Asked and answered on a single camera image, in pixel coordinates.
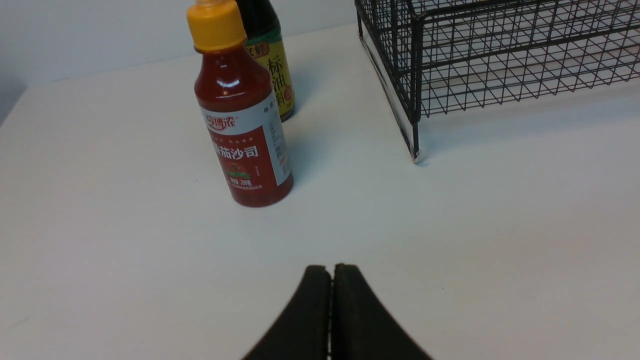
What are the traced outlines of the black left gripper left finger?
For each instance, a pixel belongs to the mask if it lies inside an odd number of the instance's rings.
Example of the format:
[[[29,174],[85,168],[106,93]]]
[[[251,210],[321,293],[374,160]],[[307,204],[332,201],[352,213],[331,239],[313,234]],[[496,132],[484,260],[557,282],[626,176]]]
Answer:
[[[332,278],[308,265],[290,301],[245,360],[326,360]]]

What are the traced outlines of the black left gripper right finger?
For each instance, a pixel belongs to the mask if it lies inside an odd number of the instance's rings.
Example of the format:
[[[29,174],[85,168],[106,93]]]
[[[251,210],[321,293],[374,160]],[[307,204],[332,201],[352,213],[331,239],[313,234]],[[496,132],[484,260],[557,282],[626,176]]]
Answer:
[[[333,360],[429,360],[375,296],[357,265],[334,267]]]

